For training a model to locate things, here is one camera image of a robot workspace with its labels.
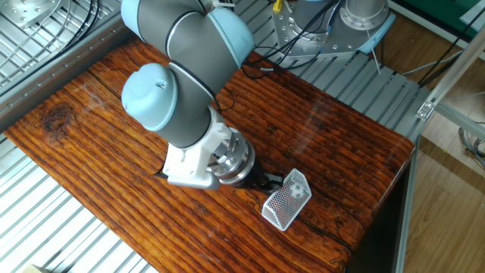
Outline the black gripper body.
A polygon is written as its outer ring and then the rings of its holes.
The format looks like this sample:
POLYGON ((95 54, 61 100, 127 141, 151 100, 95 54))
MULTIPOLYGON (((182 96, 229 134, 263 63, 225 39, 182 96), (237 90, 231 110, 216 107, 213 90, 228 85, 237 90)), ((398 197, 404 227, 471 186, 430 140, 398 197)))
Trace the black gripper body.
POLYGON ((250 172, 238 183, 235 188, 247 190, 271 190, 271 182, 268 177, 270 173, 262 166, 261 162, 256 159, 250 172))

